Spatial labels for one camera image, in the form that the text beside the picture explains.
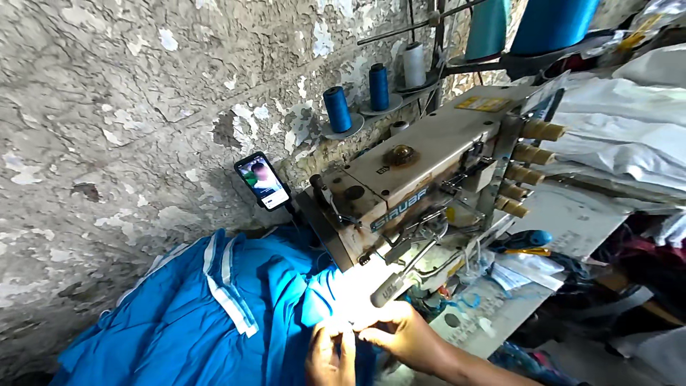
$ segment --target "finger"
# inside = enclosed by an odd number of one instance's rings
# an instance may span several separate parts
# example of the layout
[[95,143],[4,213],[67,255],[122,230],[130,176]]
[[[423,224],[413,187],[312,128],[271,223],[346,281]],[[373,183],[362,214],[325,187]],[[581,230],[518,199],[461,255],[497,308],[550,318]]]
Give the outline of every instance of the finger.
[[385,306],[376,308],[368,317],[356,321],[355,324],[353,324],[353,329],[355,331],[362,331],[378,321],[400,324],[411,315],[412,306],[409,303],[397,301],[388,302]]
[[343,332],[341,357],[338,369],[346,380],[355,381],[355,334],[352,329]]
[[363,341],[377,345],[387,351],[392,351],[395,336],[378,328],[365,328],[359,333],[359,338]]
[[309,338],[310,347],[312,346],[312,343],[314,343],[314,339],[317,337],[319,330],[324,328],[326,326],[326,324],[327,324],[326,321],[321,321],[321,322],[317,323],[316,325],[314,325],[314,327],[312,328],[312,336]]
[[312,342],[314,342],[315,336],[319,333],[321,330],[325,330],[325,333],[327,336],[334,338],[341,333],[343,333],[344,327],[340,323],[340,321],[335,320],[335,319],[325,319],[319,323],[317,323],[314,328],[312,328],[312,336],[309,339],[309,344],[312,345]]
[[327,327],[316,330],[312,344],[309,347],[309,358],[312,363],[318,365],[328,365],[333,355],[333,341],[327,332]]

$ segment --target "hand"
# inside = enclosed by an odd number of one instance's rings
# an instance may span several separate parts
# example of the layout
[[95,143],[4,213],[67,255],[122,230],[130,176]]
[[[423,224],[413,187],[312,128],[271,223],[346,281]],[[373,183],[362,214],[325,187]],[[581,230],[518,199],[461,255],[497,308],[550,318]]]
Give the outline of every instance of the hand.
[[[394,333],[369,327],[378,321],[390,322]],[[408,367],[426,374],[436,375],[441,359],[451,349],[407,302],[389,302],[365,321],[356,322],[353,329],[360,331],[363,341],[389,351]]]
[[[340,357],[335,351],[338,341]],[[305,378],[309,386],[355,386],[355,335],[350,325],[322,321],[314,326]]]

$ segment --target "cracked plaster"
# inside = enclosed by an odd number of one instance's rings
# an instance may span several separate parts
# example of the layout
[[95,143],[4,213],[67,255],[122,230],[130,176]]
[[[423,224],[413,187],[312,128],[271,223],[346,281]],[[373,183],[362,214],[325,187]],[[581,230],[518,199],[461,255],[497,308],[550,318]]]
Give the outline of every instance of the cracked plaster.
[[[400,0],[0,0],[0,379],[55,370],[175,244],[287,221],[257,206],[234,162],[261,150],[302,189],[411,119],[414,105],[320,137],[322,92],[359,101],[368,67],[397,63],[410,37],[355,41],[405,13]],[[472,84],[451,77],[446,98]]]

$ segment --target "warning sticker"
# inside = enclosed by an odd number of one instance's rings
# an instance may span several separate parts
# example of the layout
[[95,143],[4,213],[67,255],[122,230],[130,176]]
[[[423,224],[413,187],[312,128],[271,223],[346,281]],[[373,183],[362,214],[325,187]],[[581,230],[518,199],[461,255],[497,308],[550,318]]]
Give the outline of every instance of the warning sticker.
[[476,110],[476,111],[486,111],[487,113],[495,113],[496,111],[502,110],[511,99],[505,98],[490,98],[490,97],[470,97],[464,101],[458,103],[456,109],[466,109],[466,110]]

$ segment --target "sewing machine label text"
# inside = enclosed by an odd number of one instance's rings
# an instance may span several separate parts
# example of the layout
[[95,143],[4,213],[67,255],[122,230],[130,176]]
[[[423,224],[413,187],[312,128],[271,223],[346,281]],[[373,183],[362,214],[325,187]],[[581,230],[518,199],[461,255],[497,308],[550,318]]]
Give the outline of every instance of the sewing machine label text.
[[383,215],[383,217],[378,218],[371,225],[372,232],[376,232],[379,228],[383,227],[383,225],[386,224],[388,221],[391,221],[397,216],[400,216],[401,214],[405,213],[405,211],[409,207],[419,202],[419,200],[421,200],[422,197],[426,195],[428,189],[429,187],[422,188],[419,192],[413,194],[407,200],[403,201],[402,203],[399,203],[396,207],[388,211],[386,214]]

